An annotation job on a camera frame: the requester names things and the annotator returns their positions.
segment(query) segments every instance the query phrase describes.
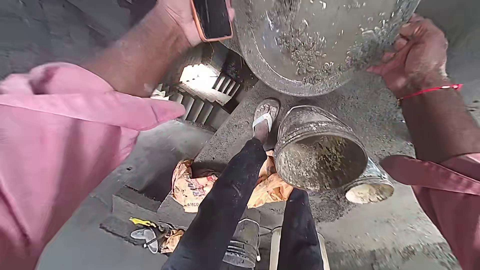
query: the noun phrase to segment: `foot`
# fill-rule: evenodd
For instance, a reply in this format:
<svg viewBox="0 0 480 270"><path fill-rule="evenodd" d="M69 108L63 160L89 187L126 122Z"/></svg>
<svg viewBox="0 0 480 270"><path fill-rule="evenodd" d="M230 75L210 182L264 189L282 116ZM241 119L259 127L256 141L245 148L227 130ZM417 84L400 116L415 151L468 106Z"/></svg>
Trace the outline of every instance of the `foot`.
<svg viewBox="0 0 480 270"><path fill-rule="evenodd" d="M262 101L257 107L257 110L255 110L255 119L258 119L262 115L269 113L273 122L278 115L279 109L280 103L276 99L268 98ZM256 124L255 127L253 127L253 137L260 140L262 144L265 144L268 134L270 133L270 128L271 127L268 126L267 119L261 121L260 123Z"/></svg>

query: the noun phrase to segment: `leg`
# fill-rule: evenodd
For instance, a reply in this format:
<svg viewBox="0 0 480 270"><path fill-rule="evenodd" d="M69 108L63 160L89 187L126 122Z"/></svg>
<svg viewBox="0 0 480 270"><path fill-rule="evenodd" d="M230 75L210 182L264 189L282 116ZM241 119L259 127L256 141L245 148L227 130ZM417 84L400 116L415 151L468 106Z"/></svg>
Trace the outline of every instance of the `leg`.
<svg viewBox="0 0 480 270"><path fill-rule="evenodd" d="M262 109L258 113L269 113L271 108L268 106L265 111ZM265 120L255 127L253 139L230 160L162 269L220 269L223 255L256 186L260 168L267 158L263 148L269 131L266 122Z"/></svg>
<svg viewBox="0 0 480 270"><path fill-rule="evenodd" d="M278 270L322 270L323 261L307 192L294 189L283 215Z"/></svg>

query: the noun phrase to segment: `staircase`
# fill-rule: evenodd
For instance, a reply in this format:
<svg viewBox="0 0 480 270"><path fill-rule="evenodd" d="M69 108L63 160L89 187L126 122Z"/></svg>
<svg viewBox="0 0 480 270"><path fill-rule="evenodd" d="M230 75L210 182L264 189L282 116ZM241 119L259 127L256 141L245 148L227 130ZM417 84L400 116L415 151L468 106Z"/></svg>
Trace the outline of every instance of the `staircase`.
<svg viewBox="0 0 480 270"><path fill-rule="evenodd" d="M181 117L182 119L209 125L214 129L218 129L230 115L224 109L225 103L241 89L241 84L220 74L212 86L212 89L229 97L227 99L222 98L221 100L209 98L201 93L194 92L188 87L183 86L182 83L180 83L176 89L178 91L168 99L181 103L185 107L185 114Z"/></svg>

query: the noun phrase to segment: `pink sleeve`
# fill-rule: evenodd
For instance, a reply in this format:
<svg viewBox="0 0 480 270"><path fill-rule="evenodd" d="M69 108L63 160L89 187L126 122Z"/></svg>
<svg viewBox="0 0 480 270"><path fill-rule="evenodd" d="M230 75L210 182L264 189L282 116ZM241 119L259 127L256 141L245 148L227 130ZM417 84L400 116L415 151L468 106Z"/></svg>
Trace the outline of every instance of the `pink sleeve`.
<svg viewBox="0 0 480 270"><path fill-rule="evenodd" d="M95 74L53 63L0 83L0 261L35 268L81 201L132 150L141 130L181 104L116 92Z"/></svg>
<svg viewBox="0 0 480 270"><path fill-rule="evenodd" d="M480 269L480 154L455 157L442 165L391 156L382 166L395 180L412 186L462 269Z"/></svg>

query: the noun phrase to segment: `metal bucket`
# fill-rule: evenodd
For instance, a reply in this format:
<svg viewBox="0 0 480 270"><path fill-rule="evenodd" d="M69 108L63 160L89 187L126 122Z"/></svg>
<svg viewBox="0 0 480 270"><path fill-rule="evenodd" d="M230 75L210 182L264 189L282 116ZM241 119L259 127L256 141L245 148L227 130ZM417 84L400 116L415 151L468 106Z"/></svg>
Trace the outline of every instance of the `metal bucket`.
<svg viewBox="0 0 480 270"><path fill-rule="evenodd" d="M343 189L347 200L361 204L386 200L394 191L392 182L388 180L388 174L370 158L363 174Z"/></svg>
<svg viewBox="0 0 480 270"><path fill-rule="evenodd" d="M258 259L260 225L250 219L240 220L232 240L223 256L223 261L234 266L254 268Z"/></svg>
<svg viewBox="0 0 480 270"><path fill-rule="evenodd" d="M280 124L275 164L290 185L320 192L357 179L367 166L367 154L336 116L302 105L291 108Z"/></svg>

